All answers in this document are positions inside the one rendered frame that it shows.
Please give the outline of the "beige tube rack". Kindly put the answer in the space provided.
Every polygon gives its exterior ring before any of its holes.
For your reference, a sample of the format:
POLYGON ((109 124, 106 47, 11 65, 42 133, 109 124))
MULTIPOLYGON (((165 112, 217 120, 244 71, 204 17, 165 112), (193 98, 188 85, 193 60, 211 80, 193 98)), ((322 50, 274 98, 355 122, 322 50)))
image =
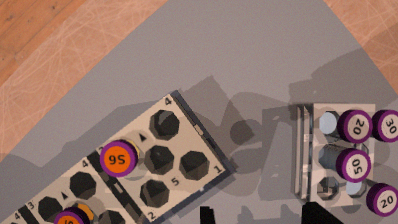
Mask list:
MULTIPOLYGON (((318 162, 319 151, 326 144, 334 144, 346 148, 361 149, 361 144, 345 142, 342 139, 325 136, 319 129, 320 117, 325 112, 345 112, 350 109, 375 112, 374 104, 296 104, 296 154, 294 195, 304 204, 316 201, 323 207, 359 205, 361 202, 346 193, 347 180, 318 162), (310 131, 310 115, 312 114, 312 131, 310 131), (309 145, 312 143, 311 161, 309 145), (301 176, 301 177, 300 177, 301 176), (335 187, 338 182, 338 189, 335 187), (308 189, 307 189, 308 188, 308 189), (300 190, 300 195, 299 195, 300 190), (336 190, 336 191, 335 191, 336 190), (317 192, 320 191, 320 192, 317 192), (324 200, 322 200, 324 199, 324 200)), ((367 179, 373 180, 375 138, 369 137, 362 144, 371 159, 371 170, 367 179)))

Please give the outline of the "grey bench mat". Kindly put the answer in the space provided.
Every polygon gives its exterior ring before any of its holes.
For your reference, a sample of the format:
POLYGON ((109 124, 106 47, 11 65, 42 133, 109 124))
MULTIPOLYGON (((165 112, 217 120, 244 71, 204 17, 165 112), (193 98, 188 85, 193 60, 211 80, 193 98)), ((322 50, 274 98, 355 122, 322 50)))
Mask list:
POLYGON ((0 162, 0 223, 177 90, 235 172, 161 224, 301 224, 296 104, 398 95, 323 0, 168 0, 0 162))

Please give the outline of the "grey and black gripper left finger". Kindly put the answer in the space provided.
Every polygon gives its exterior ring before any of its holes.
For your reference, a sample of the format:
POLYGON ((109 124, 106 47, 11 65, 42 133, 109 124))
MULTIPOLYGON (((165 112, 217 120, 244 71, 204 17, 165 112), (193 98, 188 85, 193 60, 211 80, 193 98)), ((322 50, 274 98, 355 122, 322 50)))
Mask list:
POLYGON ((200 224, 216 224, 214 210, 209 206, 200 206, 200 224))

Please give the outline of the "purple tube cap with 30 label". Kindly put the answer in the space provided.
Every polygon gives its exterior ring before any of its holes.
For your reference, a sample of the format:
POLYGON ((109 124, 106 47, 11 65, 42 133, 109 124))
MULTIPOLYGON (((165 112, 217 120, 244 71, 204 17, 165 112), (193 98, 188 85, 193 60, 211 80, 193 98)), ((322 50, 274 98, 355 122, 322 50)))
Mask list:
POLYGON ((379 110, 366 112, 372 118, 373 130, 371 138, 378 141, 393 143, 398 140, 398 112, 395 110, 379 110))

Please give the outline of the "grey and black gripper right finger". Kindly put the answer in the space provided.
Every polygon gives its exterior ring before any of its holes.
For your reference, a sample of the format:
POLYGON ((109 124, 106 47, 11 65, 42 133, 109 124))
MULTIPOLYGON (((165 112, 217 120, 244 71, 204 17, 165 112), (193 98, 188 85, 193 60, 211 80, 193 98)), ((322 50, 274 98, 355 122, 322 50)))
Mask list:
POLYGON ((317 202, 306 202, 302 206, 301 224, 344 224, 317 202))

